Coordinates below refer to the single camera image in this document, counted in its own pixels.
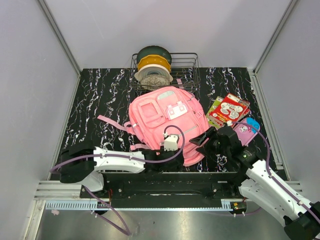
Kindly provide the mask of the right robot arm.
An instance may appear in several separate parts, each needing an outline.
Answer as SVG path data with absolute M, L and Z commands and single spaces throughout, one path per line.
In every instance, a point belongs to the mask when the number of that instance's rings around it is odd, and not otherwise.
M 291 240 L 318 240 L 320 238 L 320 203 L 302 196 L 271 168 L 269 158 L 261 158 L 255 150 L 241 143 L 230 126 L 211 127 L 190 139 L 197 151 L 206 158 L 220 154 L 237 172 L 227 185 L 232 198 L 243 196 L 255 202 L 272 215 Z

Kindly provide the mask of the pink student backpack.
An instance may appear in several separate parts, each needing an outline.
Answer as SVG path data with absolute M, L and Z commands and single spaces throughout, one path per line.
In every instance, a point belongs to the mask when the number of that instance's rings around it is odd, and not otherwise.
M 135 98 L 128 108 L 129 121 L 124 125 L 99 115 L 97 118 L 117 129 L 135 135 L 139 144 L 130 149 L 158 150 L 164 143 L 164 133 L 179 136 L 184 166 L 200 162 L 204 156 L 197 152 L 197 146 L 190 140 L 209 129 L 203 107 L 196 97 L 178 87 L 166 86 Z

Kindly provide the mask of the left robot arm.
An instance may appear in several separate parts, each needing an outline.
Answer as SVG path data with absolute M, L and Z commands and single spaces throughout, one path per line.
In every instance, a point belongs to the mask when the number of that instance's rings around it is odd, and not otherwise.
M 181 149 L 142 149 L 134 152 L 106 150 L 90 144 L 65 149 L 57 165 L 63 184 L 81 184 L 97 198 L 108 193 L 103 172 L 121 171 L 133 174 L 178 172 L 184 164 Z

